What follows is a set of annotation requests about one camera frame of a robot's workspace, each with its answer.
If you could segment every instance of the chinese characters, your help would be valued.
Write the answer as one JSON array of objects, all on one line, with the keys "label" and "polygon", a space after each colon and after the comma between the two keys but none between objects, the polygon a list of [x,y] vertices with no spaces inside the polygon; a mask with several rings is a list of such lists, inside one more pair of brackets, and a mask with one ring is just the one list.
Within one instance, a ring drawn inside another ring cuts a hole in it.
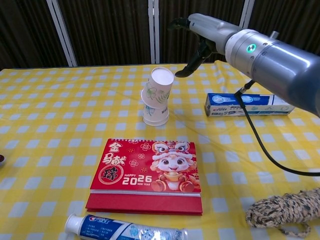
[{"label": "chinese characters", "polygon": [[125,165],[125,160],[127,159],[126,156],[114,156],[112,152],[108,152],[104,159],[102,160],[103,163],[106,165],[111,164],[113,166],[116,165]]},{"label": "chinese characters", "polygon": [[117,172],[118,172],[118,169],[114,166],[111,168],[107,168],[103,171],[102,178],[106,178],[106,179],[113,181],[118,176]]},{"label": "chinese characters", "polygon": [[110,147],[109,152],[118,153],[119,148],[122,147],[122,145],[115,141],[114,143],[110,144],[109,147]]},{"label": "chinese characters", "polygon": [[164,114],[166,111],[168,111],[168,107],[166,107],[164,110],[162,110],[161,113]]}]

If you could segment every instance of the toothpaste cap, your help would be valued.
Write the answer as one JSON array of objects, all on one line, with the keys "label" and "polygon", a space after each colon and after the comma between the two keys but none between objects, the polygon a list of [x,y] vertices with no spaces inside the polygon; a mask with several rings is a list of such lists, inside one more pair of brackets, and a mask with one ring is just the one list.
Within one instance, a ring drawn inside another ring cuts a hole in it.
[{"label": "toothpaste cap", "polygon": [[73,233],[79,235],[84,216],[76,216],[71,214],[64,225],[64,231],[66,233]]}]

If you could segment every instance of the toothpaste box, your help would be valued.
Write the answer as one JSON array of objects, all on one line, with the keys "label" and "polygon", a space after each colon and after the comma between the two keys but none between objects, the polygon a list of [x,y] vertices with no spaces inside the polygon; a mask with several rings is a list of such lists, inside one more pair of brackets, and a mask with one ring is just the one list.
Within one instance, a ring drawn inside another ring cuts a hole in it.
[{"label": "toothpaste box", "polygon": [[[287,115],[295,108],[273,94],[243,94],[241,98],[249,115]],[[208,93],[204,108],[208,117],[245,115],[235,96],[229,93]]]}]

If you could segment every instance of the dark curtain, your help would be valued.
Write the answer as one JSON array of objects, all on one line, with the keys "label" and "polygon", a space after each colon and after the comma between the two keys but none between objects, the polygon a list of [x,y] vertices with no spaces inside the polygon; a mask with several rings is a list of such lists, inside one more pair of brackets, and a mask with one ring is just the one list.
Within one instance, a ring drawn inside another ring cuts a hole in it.
[{"label": "dark curtain", "polygon": [[[187,63],[198,49],[198,38],[183,29],[168,31],[175,18],[200,13],[239,25],[245,0],[159,0],[160,63]],[[207,62],[225,61],[212,54]]]},{"label": "dark curtain", "polygon": [[1,0],[0,70],[68,66],[46,0]]},{"label": "dark curtain", "polygon": [[248,28],[320,55],[319,0],[255,0]]},{"label": "dark curtain", "polygon": [[79,66],[149,64],[148,0],[59,0]]}]

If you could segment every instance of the blue toothpaste label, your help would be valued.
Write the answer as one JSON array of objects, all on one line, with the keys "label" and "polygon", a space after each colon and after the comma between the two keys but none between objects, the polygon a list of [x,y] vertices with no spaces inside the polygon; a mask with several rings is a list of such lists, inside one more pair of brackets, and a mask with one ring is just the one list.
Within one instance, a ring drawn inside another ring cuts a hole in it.
[{"label": "blue toothpaste label", "polygon": [[[208,97],[210,99],[210,104],[214,106],[219,105],[239,105],[238,101],[236,100],[235,96],[233,94],[212,94],[209,93]],[[273,98],[272,95],[259,95],[259,94],[243,94],[241,96],[242,101],[245,103],[245,105],[268,105],[270,101],[272,101],[271,98]]]},{"label": "blue toothpaste label", "polygon": [[80,236],[98,240],[110,240],[122,225],[122,223],[115,222],[109,218],[88,215],[82,223]]},{"label": "blue toothpaste label", "polygon": [[182,240],[184,234],[179,229],[144,226],[93,215],[84,218],[80,230],[82,239],[93,240]]}]

